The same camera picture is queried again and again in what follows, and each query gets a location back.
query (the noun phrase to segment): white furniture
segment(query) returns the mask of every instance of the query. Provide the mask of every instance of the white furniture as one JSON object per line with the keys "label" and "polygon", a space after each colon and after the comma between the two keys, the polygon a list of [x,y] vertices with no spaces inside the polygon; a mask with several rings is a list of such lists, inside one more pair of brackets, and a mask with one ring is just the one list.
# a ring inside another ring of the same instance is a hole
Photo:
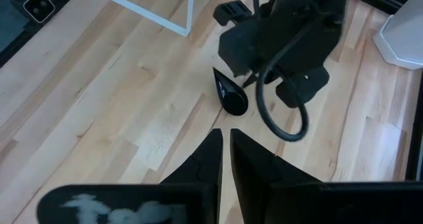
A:
{"label": "white furniture", "polygon": [[182,36],[187,36],[189,35],[190,31],[191,31],[191,26],[192,26],[192,13],[193,13],[193,9],[194,9],[194,0],[188,0],[188,14],[186,16],[186,28],[183,28],[167,19],[164,19],[163,17],[160,17],[159,15],[156,15],[155,13],[149,11],[148,9],[144,9],[143,7],[140,7],[139,5],[136,5],[135,3],[132,3],[131,1],[128,0],[111,0],[129,10],[132,10],[136,13],[138,13],[139,15],[142,15],[150,20],[152,20],[153,22],[156,22],[162,26],[164,26],[165,28],[168,28]]}
{"label": "white furniture", "polygon": [[408,0],[373,37],[383,59],[407,69],[423,67],[423,0]]}

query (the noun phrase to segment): white trash can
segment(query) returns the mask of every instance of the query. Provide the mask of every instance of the white trash can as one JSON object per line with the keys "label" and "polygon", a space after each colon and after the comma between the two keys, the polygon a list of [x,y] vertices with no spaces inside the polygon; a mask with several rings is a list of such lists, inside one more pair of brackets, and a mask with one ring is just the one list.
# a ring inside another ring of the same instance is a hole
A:
{"label": "white trash can", "polygon": [[373,36],[383,59],[407,69],[423,67],[423,0],[408,0]]}

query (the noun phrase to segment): white table leg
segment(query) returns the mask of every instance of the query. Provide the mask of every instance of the white table leg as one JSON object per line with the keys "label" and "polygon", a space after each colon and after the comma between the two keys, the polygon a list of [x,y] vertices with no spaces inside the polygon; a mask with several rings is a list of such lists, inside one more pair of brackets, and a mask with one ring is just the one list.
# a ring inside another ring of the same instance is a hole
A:
{"label": "white table leg", "polygon": [[160,17],[159,15],[156,15],[155,13],[144,9],[143,7],[140,7],[139,5],[136,5],[135,3],[132,3],[131,1],[128,0],[111,0],[129,10],[132,10],[136,13],[138,13],[139,15],[142,15],[150,20],[152,20],[153,22],[156,22],[157,24],[160,24],[162,26],[164,26],[165,28],[168,28],[182,36],[187,36],[189,35],[190,31],[191,31],[191,26],[192,26],[192,14],[194,11],[194,0],[188,0],[188,14],[186,16],[186,28],[183,28],[167,19],[164,19],[163,17]]}

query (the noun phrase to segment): wooden floor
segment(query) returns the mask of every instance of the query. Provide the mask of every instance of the wooden floor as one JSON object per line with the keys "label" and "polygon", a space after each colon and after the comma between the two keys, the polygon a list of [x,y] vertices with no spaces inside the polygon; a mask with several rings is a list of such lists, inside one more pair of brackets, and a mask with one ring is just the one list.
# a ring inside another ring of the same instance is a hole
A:
{"label": "wooden floor", "polygon": [[[134,1],[186,18],[186,0]],[[285,143],[263,124],[254,87],[245,115],[220,107],[212,67],[231,72],[217,56],[225,29],[212,13],[224,1],[196,0],[183,38],[108,0],[72,0],[0,69],[0,223],[36,223],[38,200],[64,184],[158,183],[212,128],[225,140],[221,223],[242,223],[230,128],[321,180],[403,179],[420,71],[379,55],[371,36],[387,15],[349,1],[344,36],[325,63],[330,82],[307,104],[309,133]],[[279,125],[298,128],[274,85],[266,99]]]}

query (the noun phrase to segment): black cable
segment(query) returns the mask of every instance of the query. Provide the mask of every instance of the black cable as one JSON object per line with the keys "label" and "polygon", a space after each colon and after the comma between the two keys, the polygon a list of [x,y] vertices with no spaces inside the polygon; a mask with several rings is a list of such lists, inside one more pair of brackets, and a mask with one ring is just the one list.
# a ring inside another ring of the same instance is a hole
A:
{"label": "black cable", "polygon": [[254,15],[255,17],[260,20],[262,18],[262,14],[260,12],[260,1],[259,0],[252,0],[252,6],[254,7]]}
{"label": "black cable", "polygon": [[[283,139],[285,141],[299,141],[302,139],[305,134],[307,133],[307,130],[309,129],[309,116],[307,114],[307,109],[305,108],[304,102],[302,101],[300,95],[298,94],[297,89],[291,82],[290,78],[279,68],[276,67],[276,64],[283,58],[283,56],[298,42],[298,40],[310,30],[310,28],[314,25],[314,23],[308,24],[303,29],[301,29],[297,35],[294,36],[294,38],[286,45],[284,46],[276,55],[263,67],[262,71],[258,75],[257,84],[256,84],[256,102],[257,102],[257,108],[258,112],[260,113],[260,116],[263,119],[263,122],[269,127],[269,129],[277,135],[280,139]],[[264,101],[264,82],[268,76],[268,74],[273,70],[277,68],[277,72],[280,74],[282,79],[284,80],[284,83],[286,84],[286,87],[288,88],[289,93],[294,98],[294,101],[297,103],[299,112],[301,114],[301,129],[297,134],[290,134],[286,131],[280,129],[278,125],[275,124],[272,117],[269,114],[269,111],[267,110],[266,103]]]}

